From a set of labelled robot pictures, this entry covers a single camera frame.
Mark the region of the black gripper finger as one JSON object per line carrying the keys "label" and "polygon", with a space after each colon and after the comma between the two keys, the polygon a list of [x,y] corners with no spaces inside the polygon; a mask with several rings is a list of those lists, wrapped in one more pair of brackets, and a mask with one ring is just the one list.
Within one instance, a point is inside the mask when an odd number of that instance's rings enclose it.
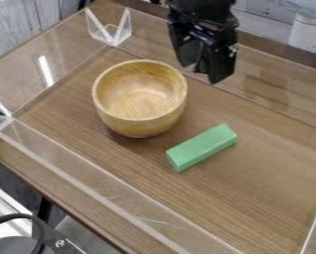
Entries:
{"label": "black gripper finger", "polygon": [[236,71],[237,31],[202,29],[197,37],[201,41],[201,53],[194,72],[205,74],[210,84],[216,84]]}
{"label": "black gripper finger", "polygon": [[191,23],[169,22],[169,35],[175,56],[182,67],[197,62],[201,54],[201,40],[198,33],[202,28]]}

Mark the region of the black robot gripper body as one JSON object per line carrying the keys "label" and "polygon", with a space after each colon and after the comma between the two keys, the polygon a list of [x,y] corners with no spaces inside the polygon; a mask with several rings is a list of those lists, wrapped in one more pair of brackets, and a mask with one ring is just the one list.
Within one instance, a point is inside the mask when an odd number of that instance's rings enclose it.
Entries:
{"label": "black robot gripper body", "polygon": [[166,0],[171,42],[181,44],[197,28],[233,33],[238,20],[233,14],[237,0]]}

